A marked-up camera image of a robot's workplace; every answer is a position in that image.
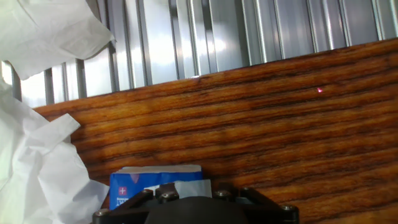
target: wood grain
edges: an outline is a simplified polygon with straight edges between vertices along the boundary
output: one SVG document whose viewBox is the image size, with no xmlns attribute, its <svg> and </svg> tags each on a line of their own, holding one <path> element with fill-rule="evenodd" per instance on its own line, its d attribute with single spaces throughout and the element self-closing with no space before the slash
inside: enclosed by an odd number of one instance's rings
<svg viewBox="0 0 398 224">
<path fill-rule="evenodd" d="M 92 179 L 199 164 L 305 223 L 398 222 L 398 39 L 56 105 Z"/>
</svg>

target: metal panel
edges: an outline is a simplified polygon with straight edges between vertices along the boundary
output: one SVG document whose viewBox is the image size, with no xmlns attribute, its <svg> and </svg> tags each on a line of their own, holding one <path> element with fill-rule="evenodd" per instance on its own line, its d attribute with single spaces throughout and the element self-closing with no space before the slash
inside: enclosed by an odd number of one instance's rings
<svg viewBox="0 0 398 224">
<path fill-rule="evenodd" d="M 97 56 L 85 60 L 84 66 L 87 96 L 112 92 L 108 49 L 104 49 Z"/>
<path fill-rule="evenodd" d="M 168 0 L 145 0 L 144 12 L 152 83 L 177 80 Z"/>
<path fill-rule="evenodd" d="M 52 67 L 52 86 L 54 92 L 54 103 L 68 100 L 68 89 L 66 80 L 66 64 Z"/>
<path fill-rule="evenodd" d="M 262 63 L 259 24 L 257 22 L 258 8 L 253 0 L 242 0 L 244 27 L 249 51 L 250 65 Z"/>
<path fill-rule="evenodd" d="M 379 39 L 371 0 L 340 0 L 340 6 L 349 46 Z"/>
<path fill-rule="evenodd" d="M 101 22 L 110 29 L 109 25 L 109 13 L 108 13 L 108 2 L 107 0 L 98 0 L 99 15 L 101 17 Z M 119 80 L 117 77 L 117 64 L 116 64 L 116 54 L 113 44 L 108 44 L 108 65 L 109 65 L 109 76 L 111 80 L 111 91 L 119 91 Z"/>
<path fill-rule="evenodd" d="M 394 38 L 397 35 L 393 8 L 391 7 L 392 1 L 393 0 L 372 0 L 379 40 Z"/>
<path fill-rule="evenodd" d="M 131 70 L 134 88 L 147 85 L 145 65 L 142 58 L 144 48 L 142 47 L 141 18 L 137 1 L 126 1 L 127 24 L 129 29 L 129 47 L 131 55 Z"/>
<path fill-rule="evenodd" d="M 189 5 L 193 18 L 193 39 L 198 64 L 198 75 L 206 75 L 210 73 L 210 63 L 206 42 L 205 23 L 203 21 L 203 9 L 201 1 L 189 0 Z"/>
<path fill-rule="evenodd" d="M 52 69 L 44 71 L 45 100 L 47 105 L 54 104 L 54 89 L 52 81 Z"/>
<path fill-rule="evenodd" d="M 85 63 L 83 60 L 76 59 L 76 72 L 77 72 L 77 88 L 79 92 L 79 98 L 86 98 L 87 97 L 86 72 L 85 72 Z"/>
<path fill-rule="evenodd" d="M 194 57 L 193 32 L 191 28 L 192 15 L 190 14 L 189 2 L 176 0 L 178 13 L 178 28 L 180 31 L 181 48 L 177 51 L 182 53 L 184 78 L 191 78 L 198 74 Z"/>
<path fill-rule="evenodd" d="M 169 9 L 170 9 L 170 18 L 172 25 L 172 38 L 173 38 L 173 46 L 174 46 L 174 57 L 175 63 L 177 66 L 177 79 L 185 78 L 185 70 L 183 65 L 183 55 L 182 55 L 182 43 L 181 43 L 181 34 L 180 34 L 180 26 L 178 22 L 178 12 L 177 12 L 177 1 L 169 0 Z"/>
<path fill-rule="evenodd" d="M 68 88 L 68 100 L 76 100 L 79 99 L 79 89 L 77 82 L 77 63 L 76 60 L 70 60 L 65 63 L 65 71 L 66 71 L 66 80 L 67 80 L 67 88 Z"/>
<path fill-rule="evenodd" d="M 279 30 L 273 0 L 255 0 L 260 29 L 260 43 L 264 63 L 282 59 Z"/>
<path fill-rule="evenodd" d="M 8 84 L 12 85 L 12 68 L 11 65 L 0 62 L 0 76 L 2 76 L 3 80 Z"/>
<path fill-rule="evenodd" d="M 308 11 L 310 13 L 310 24 L 315 52 L 329 50 L 330 46 L 325 25 L 327 18 L 325 18 L 322 1 L 308 0 Z"/>
<path fill-rule="evenodd" d="M 116 41 L 113 41 L 116 49 L 117 71 L 115 77 L 119 80 L 118 90 L 129 90 L 133 85 L 130 66 L 130 52 L 128 46 L 126 9 L 122 0 L 108 0 L 109 28 Z"/>
<path fill-rule="evenodd" d="M 306 1 L 278 0 L 276 13 L 282 58 L 314 53 Z"/>
<path fill-rule="evenodd" d="M 18 77 L 17 72 L 14 68 L 11 68 L 12 73 L 12 96 L 22 101 L 22 90 L 21 90 L 21 79 Z"/>
<path fill-rule="evenodd" d="M 207 54 L 209 57 L 210 72 L 217 72 L 216 50 L 213 35 L 213 20 L 211 19 L 210 0 L 202 0 L 203 24 L 205 25 Z"/>
<path fill-rule="evenodd" d="M 217 71 L 248 66 L 242 2 L 210 0 L 210 10 Z"/>
<path fill-rule="evenodd" d="M 45 106 L 44 72 L 21 80 L 22 102 L 32 108 Z"/>
<path fill-rule="evenodd" d="M 394 20 L 394 27 L 396 28 L 396 37 L 398 37 L 398 0 L 390 0 L 390 7 Z"/>
<path fill-rule="evenodd" d="M 323 0 L 330 49 L 347 47 L 340 5 L 337 0 Z"/>
<path fill-rule="evenodd" d="M 138 0 L 138 14 L 139 14 L 139 22 L 141 28 L 141 45 L 142 45 L 142 55 L 144 57 L 143 66 L 144 66 L 144 74 L 146 76 L 146 85 L 152 85 L 152 69 L 150 66 L 150 55 L 149 55 L 149 43 L 148 43 L 148 33 L 147 33 L 147 25 L 145 19 L 145 10 L 144 10 L 144 0 Z"/>
</svg>

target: white paper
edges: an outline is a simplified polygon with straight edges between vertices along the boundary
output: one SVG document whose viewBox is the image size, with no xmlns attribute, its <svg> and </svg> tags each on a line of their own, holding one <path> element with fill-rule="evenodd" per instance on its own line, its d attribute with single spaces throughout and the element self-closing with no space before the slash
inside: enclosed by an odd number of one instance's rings
<svg viewBox="0 0 398 224">
<path fill-rule="evenodd" d="M 0 1 L 0 60 L 22 80 L 74 58 L 87 59 L 114 37 L 95 0 Z"/>
<path fill-rule="evenodd" d="M 109 187 L 90 180 L 68 114 L 51 123 L 15 100 L 0 77 L 0 223 L 90 223 Z"/>
<path fill-rule="evenodd" d="M 174 182 L 175 189 L 180 196 L 180 199 L 186 197 L 212 197 L 210 180 L 193 180 L 193 181 L 176 181 Z M 159 185 L 146 187 L 154 191 L 159 188 Z"/>
</svg>

